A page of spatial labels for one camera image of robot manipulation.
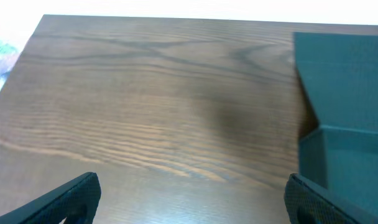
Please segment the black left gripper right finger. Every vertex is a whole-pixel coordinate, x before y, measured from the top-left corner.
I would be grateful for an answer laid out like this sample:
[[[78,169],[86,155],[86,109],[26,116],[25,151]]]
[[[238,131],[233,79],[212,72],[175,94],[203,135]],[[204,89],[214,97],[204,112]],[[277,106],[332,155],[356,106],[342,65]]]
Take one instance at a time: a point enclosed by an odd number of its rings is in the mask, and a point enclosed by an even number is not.
[[[290,175],[283,198],[291,224],[378,224],[378,217],[299,174]]]

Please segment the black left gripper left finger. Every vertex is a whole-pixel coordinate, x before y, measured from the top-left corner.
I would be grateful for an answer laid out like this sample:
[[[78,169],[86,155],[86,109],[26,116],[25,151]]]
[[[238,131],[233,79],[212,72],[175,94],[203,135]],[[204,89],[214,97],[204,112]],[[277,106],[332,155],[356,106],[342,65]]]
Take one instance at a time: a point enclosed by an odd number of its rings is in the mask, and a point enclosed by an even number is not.
[[[0,223],[86,223],[96,215],[101,187],[96,173],[86,172],[41,197],[0,216]]]

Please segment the dark green box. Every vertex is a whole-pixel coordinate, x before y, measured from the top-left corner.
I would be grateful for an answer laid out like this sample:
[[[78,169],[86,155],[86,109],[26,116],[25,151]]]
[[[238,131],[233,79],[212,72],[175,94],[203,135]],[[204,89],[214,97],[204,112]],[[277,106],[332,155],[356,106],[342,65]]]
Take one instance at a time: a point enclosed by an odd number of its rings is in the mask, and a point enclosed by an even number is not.
[[[318,122],[299,142],[299,173],[378,217],[378,35],[293,37]]]

